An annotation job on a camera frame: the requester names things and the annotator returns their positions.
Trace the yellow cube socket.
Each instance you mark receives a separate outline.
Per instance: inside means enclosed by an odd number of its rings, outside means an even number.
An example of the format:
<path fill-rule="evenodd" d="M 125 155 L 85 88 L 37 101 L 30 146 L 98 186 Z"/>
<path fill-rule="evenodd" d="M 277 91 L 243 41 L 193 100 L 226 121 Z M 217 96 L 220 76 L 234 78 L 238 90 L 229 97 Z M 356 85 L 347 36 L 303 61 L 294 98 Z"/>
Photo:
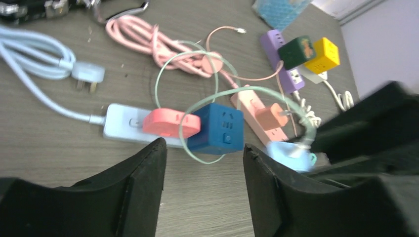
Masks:
<path fill-rule="evenodd" d="M 309 71 L 318 75 L 340 65 L 339 48 L 328 38 L 314 42 L 313 47 L 316 57 L 304 63 Z"/>

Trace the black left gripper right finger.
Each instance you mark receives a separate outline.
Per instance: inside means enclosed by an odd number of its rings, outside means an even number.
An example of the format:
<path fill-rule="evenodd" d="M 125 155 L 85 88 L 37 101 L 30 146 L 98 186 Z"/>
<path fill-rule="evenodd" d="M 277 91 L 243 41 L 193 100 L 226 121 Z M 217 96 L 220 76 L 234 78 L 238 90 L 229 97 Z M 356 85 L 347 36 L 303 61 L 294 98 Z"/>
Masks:
<path fill-rule="evenodd" d="M 243 163 L 257 237 L 416 237 L 419 178 L 375 175 L 341 189 L 274 161 L 251 144 Z"/>

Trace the dark blue cube socket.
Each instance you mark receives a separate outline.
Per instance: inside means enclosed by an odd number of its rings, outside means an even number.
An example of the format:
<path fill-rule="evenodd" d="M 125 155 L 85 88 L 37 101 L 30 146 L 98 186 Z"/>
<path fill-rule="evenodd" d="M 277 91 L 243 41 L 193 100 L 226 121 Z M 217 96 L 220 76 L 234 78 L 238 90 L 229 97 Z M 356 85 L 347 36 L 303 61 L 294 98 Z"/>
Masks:
<path fill-rule="evenodd" d="M 199 133 L 187 139 L 190 151 L 223 155 L 244 148 L 244 114 L 240 110 L 218 103 L 209 103 L 194 111 L 201 119 Z"/>

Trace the pink cube socket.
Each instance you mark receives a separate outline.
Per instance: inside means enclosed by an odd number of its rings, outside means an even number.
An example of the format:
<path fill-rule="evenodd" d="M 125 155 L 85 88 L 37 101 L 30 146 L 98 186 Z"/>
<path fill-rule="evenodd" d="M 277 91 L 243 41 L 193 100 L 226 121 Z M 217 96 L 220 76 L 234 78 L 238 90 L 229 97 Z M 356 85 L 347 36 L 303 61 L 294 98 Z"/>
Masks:
<path fill-rule="evenodd" d="M 170 108 L 158 108 L 151 111 L 143 120 L 142 129 L 145 133 L 162 137 L 179 138 L 179 128 L 182 127 L 184 138 L 189 138 L 201 130 L 199 116 L 187 114 L 180 122 L 184 112 Z"/>

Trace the light blue charger plug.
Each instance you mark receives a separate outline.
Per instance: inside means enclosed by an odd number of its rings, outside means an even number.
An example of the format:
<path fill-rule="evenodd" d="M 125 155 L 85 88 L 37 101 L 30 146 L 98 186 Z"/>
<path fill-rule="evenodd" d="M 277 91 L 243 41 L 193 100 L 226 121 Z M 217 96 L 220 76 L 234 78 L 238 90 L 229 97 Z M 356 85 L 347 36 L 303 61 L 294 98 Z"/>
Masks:
<path fill-rule="evenodd" d="M 300 142 L 273 141 L 266 145 L 267 154 L 273 160 L 298 173 L 311 171 L 317 162 L 317 156 L 309 148 Z"/>

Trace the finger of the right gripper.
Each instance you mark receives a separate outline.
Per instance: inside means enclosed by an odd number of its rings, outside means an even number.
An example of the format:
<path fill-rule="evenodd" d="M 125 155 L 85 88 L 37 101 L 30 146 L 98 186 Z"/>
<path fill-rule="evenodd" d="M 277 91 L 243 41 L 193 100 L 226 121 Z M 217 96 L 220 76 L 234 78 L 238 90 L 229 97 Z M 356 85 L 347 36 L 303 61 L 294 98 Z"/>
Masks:
<path fill-rule="evenodd" d="M 419 142 L 316 168 L 305 175 L 339 188 L 349 188 L 377 175 L 418 175 Z"/>
<path fill-rule="evenodd" d="M 317 129 L 311 145 L 331 163 L 419 141 L 419 95 L 391 81 Z"/>

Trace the orange pink charger plug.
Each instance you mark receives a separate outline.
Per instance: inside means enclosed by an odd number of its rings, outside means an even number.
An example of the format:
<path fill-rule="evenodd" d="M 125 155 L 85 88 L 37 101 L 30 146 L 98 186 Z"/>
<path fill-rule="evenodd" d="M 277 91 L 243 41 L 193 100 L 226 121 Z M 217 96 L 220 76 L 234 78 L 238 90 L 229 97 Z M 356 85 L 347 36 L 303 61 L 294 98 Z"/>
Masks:
<path fill-rule="evenodd" d="M 255 112 L 255 119 L 263 130 L 271 130 L 283 127 L 288 123 L 288 117 L 282 115 L 284 110 L 278 103 L 259 109 Z"/>

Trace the dark green cube socket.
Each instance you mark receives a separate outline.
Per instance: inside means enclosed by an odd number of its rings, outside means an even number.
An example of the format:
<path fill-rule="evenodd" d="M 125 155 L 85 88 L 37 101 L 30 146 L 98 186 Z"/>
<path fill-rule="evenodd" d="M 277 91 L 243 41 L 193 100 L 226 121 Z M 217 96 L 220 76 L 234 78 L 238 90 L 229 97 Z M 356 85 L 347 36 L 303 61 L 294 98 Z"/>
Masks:
<path fill-rule="evenodd" d="M 278 54 L 286 70 L 294 69 L 317 56 L 308 35 L 299 36 L 287 42 L 278 49 Z"/>

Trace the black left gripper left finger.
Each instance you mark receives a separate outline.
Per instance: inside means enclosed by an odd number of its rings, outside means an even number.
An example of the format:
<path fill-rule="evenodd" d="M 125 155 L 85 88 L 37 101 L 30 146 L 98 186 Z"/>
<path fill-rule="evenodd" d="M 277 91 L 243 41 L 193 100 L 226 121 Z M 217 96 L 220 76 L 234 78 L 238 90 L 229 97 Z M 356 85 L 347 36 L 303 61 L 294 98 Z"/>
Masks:
<path fill-rule="evenodd" d="M 0 180 L 3 237 L 153 237 L 167 163 L 163 138 L 70 187 Z"/>

